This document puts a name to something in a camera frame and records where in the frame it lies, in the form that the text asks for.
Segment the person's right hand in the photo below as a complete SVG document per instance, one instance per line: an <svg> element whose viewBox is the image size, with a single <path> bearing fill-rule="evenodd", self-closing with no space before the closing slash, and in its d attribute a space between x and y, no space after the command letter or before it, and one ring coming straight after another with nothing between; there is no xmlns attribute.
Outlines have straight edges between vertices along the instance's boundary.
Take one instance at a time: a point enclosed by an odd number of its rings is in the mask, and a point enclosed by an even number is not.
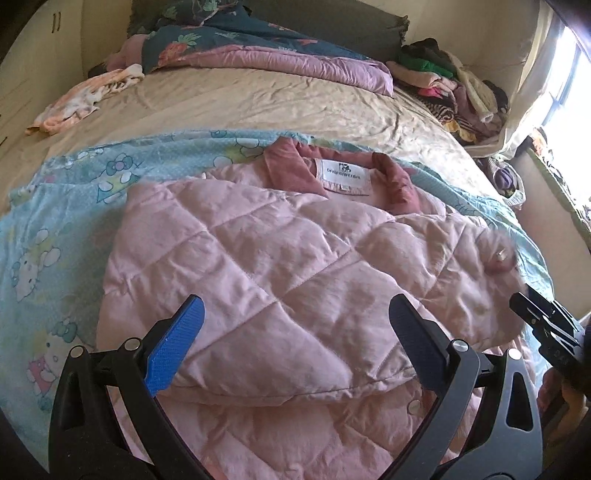
<svg viewBox="0 0 591 480"><path fill-rule="evenodd" d="M588 413L589 402L590 367L566 369L551 365L538 392L547 448L563 444L572 436Z"/></svg>

